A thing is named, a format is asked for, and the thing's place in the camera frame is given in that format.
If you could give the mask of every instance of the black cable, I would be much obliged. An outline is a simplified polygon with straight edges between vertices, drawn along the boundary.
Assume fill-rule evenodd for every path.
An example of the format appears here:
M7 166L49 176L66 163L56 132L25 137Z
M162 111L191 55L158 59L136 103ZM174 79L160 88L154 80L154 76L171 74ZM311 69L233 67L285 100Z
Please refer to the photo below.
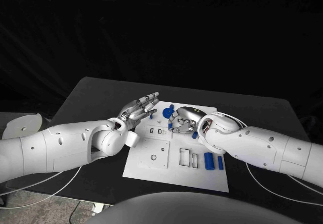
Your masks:
M74 210L76 210L76 208L77 208L77 206L79 206L79 203L76 204L74 209L73 209L73 211L72 211L72 213L70 213L70 216L69 216L69 224L72 224L70 219L72 219L73 212L74 212Z

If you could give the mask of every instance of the robotic hand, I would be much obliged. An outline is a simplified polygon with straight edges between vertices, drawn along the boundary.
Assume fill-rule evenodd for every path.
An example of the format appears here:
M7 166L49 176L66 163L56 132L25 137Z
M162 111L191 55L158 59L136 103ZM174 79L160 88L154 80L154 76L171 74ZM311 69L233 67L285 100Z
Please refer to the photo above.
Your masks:
M191 107L178 108L168 124L178 117L181 126L171 128L168 125L168 130L183 134L196 130L198 142L216 154L227 152L233 158L253 166L288 174L323 187L321 145L252 126L239 127L242 122L220 112L203 114Z
M135 147L129 130L157 110L158 93L131 101L116 118L63 124L30 136L0 140L0 183L33 173L60 172Z

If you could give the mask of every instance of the gray carpet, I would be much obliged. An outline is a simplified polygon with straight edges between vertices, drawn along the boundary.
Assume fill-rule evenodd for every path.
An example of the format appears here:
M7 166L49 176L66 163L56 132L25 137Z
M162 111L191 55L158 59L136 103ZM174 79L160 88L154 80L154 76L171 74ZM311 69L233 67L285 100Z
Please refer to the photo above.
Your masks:
M12 119L25 115L30 115L30 113L0 112L0 138L5 129L5 124ZM0 193L10 190L11 189L5 189L4 184L0 184ZM17 191L8 194L5 198L5 207L23 206L40 201L46 197L47 195L31 193L24 190ZM69 218L72 224L82 224L92 216L90 209L93 203L83 201L77 203L77 200L53 196L50 199L25 208L0 209L0 224L69 224Z

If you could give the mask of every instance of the dark gray table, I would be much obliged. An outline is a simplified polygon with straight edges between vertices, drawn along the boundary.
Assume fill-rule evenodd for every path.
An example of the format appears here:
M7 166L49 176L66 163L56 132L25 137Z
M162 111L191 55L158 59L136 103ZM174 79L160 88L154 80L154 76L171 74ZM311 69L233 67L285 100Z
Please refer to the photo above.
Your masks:
M239 118L246 125L265 128L301 140L308 140L289 103L284 99L246 96L214 91L121 82L85 77L53 119L50 126L103 120L118 115L122 106L134 99L158 91L161 101L216 107L217 111ZM135 196L165 192L187 191L214 194L253 203L304 223L323 222L323 207L299 204L273 196L253 181L245 163L224 154L229 193L149 182L122 177L129 148L111 157L96 160L82 167L80 172L59 196L115 204ZM260 184L275 193L298 200L323 203L323 197L298 185L286 175L250 166ZM51 194L66 184L76 169L63 172L30 191ZM8 181L7 186L20 188L51 174L33 174Z

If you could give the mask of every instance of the blue object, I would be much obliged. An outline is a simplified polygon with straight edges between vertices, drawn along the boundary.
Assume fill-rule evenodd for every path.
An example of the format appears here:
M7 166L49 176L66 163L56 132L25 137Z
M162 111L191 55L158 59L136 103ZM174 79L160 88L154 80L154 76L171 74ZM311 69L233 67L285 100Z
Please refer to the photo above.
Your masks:
M196 139L197 137L197 132L193 132L191 138Z
M162 116L164 116L164 118L170 118L170 116L171 116L171 114L173 114L173 104L170 104L170 107L168 108L164 108L162 109Z
M204 161L204 169L206 170L213 170L213 154L211 153L204 153L203 154L203 161Z
M222 156L217 156L219 170L223 170Z

